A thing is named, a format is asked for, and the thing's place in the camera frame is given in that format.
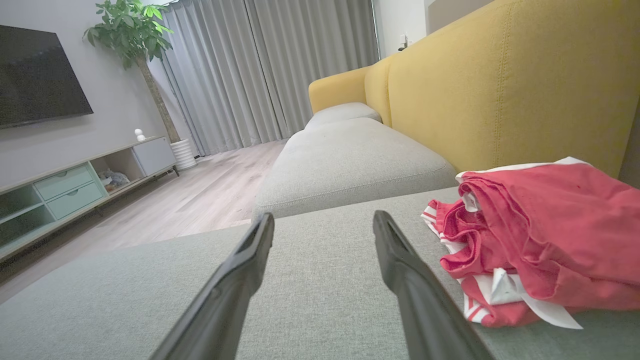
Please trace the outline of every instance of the drawer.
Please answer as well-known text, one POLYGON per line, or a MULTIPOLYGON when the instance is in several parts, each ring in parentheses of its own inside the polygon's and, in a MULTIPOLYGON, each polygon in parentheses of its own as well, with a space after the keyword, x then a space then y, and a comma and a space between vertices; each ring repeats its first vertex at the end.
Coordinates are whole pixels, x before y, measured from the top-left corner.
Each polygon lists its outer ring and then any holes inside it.
POLYGON ((86 166, 72 168, 35 183, 43 199, 49 200, 82 184, 93 181, 86 166))
POLYGON ((101 197, 102 193, 98 186, 95 183, 91 183, 48 202, 48 205, 56 219, 60 220, 101 197))

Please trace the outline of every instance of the white ribbed planter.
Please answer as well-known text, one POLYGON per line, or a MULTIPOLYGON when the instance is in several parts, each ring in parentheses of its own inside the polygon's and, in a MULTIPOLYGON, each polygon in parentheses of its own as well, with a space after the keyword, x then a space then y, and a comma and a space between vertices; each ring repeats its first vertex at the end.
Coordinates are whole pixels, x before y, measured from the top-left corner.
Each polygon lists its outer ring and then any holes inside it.
POLYGON ((198 165, 196 160, 193 158, 191 146, 189 145, 189 139, 174 142, 173 144, 171 144, 171 150, 173 150, 173 155, 178 161, 178 163, 175 164, 175 166, 178 168, 178 171, 187 170, 188 168, 192 168, 198 165))

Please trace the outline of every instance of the tree trunk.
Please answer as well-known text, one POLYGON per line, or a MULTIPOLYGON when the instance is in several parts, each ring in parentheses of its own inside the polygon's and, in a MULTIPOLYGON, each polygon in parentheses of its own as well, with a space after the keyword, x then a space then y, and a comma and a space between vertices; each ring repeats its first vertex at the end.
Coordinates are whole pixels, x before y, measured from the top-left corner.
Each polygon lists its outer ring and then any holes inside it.
POLYGON ((139 56, 136 58, 136 63, 138 64, 138 67, 142 71, 142 76, 144 76, 145 81, 147 82, 147 86, 149 87, 151 96, 154 98, 154 101, 156 102, 158 111, 160 111, 160 117, 162 118, 162 122, 164 123, 164 127, 166 128, 167 134, 169 134, 169 141, 171 143, 179 142, 180 136, 178 135, 178 131, 175 130, 175 126, 173 125, 171 116, 169 116, 169 111, 166 110, 166 106, 164 105, 164 100, 162 98, 162 95, 160 95, 160 91, 158 90, 156 81, 154 80, 154 77, 151 75, 151 71, 149 71, 149 66, 147 65, 147 59, 144 56, 139 56))

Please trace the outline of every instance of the red clothing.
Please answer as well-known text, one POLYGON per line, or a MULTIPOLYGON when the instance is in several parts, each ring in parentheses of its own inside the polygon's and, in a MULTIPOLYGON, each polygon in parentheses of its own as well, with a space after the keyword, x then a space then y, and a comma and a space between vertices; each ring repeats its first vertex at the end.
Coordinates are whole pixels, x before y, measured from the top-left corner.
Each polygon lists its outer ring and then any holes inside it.
POLYGON ((494 268, 518 274, 534 299, 566 307, 640 309, 640 190, 583 163, 461 177, 460 195, 472 193, 480 211, 467 211, 462 200, 429 206, 436 209, 437 232, 467 244, 440 264, 464 279, 465 293, 489 310, 490 323, 483 324, 536 319, 523 302, 488 305, 477 284, 468 281, 494 268))

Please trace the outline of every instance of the curtain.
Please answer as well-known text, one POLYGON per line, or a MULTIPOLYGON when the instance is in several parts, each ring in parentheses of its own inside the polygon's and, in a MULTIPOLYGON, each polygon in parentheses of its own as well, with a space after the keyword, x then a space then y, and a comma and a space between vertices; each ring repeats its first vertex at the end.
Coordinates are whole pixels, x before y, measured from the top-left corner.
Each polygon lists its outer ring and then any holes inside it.
POLYGON ((262 37, 260 58, 275 80, 288 136, 313 115, 311 82, 379 59, 370 0, 245 1, 262 37))
POLYGON ((163 61, 201 155, 287 138, 309 84, 378 60, 370 0, 180 0, 163 61))

